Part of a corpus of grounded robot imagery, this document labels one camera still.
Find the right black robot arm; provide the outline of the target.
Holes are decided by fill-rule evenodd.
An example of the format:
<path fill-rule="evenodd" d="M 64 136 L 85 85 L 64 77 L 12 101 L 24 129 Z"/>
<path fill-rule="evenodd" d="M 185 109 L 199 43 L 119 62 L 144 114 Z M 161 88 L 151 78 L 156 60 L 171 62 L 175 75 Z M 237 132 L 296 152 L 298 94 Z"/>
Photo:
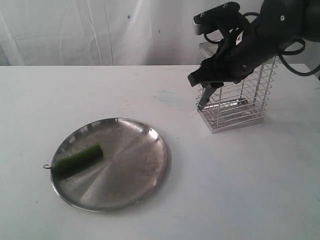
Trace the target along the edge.
<path fill-rule="evenodd" d="M 249 21 L 231 1 L 193 18 L 196 35 L 220 31 L 216 53 L 188 75 L 191 86 L 238 83 L 267 60 L 282 56 L 294 40 L 320 41 L 318 0 L 265 0 Z"/>

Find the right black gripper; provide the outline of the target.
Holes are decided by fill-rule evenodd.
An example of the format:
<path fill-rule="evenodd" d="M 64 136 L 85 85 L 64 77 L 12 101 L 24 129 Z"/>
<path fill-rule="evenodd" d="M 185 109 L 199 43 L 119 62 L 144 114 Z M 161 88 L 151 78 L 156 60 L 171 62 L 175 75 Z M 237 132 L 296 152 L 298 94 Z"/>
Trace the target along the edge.
<path fill-rule="evenodd" d="M 216 53 L 204 60 L 202 66 L 191 72 L 187 79 L 192 87 L 207 84 L 218 89 L 225 82 L 239 83 L 254 69 L 278 53 L 278 46 L 288 45 L 288 20 L 286 18 L 256 18 L 252 23 L 216 22 L 203 35 L 219 30 L 223 39 L 209 42 L 218 45 Z"/>

